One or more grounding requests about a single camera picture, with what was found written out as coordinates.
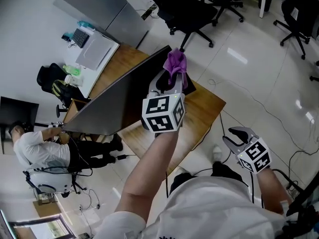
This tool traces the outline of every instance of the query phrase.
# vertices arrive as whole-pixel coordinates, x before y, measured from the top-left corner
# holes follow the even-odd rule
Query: green bottle
[[[71,75],[74,75],[74,76],[79,76],[79,75],[81,74],[81,69],[76,68],[76,67],[74,67],[74,66],[64,65],[64,66],[63,66],[63,69],[64,69],[68,74],[71,74]]]

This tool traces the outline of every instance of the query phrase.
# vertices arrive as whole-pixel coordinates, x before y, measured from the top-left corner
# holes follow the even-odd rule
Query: white sneaker
[[[178,166],[177,168],[175,168],[174,170],[174,175],[177,176],[177,175],[180,175],[182,173],[188,173],[187,170],[185,170],[184,168]]]
[[[223,153],[221,149],[219,148],[217,144],[214,145],[212,155],[211,155],[211,163],[213,164],[215,162],[221,162],[222,157],[223,157]]]

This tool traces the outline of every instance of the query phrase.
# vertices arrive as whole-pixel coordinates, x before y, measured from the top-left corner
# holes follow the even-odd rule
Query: gray cabinet
[[[55,0],[55,6],[77,20],[94,25],[118,41],[136,47],[148,25],[126,0]]]

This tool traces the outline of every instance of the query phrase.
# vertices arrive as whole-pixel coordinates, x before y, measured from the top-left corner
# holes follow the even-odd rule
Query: white t-shirt
[[[251,203],[247,186],[234,179],[197,177],[180,185],[156,221],[130,212],[107,216],[94,239],[270,239],[285,219]]]
[[[19,162],[28,168],[31,164],[49,159],[63,159],[66,166],[70,164],[70,150],[67,144],[43,141],[42,132],[24,133],[13,146]]]

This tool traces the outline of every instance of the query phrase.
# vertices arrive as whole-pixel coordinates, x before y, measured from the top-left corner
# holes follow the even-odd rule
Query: purple cloth
[[[182,73],[183,75],[183,88],[186,89],[188,86],[186,78],[187,62],[186,56],[179,49],[172,50],[163,65],[164,69],[168,70],[170,78],[168,83],[171,84],[172,77],[175,73]]]

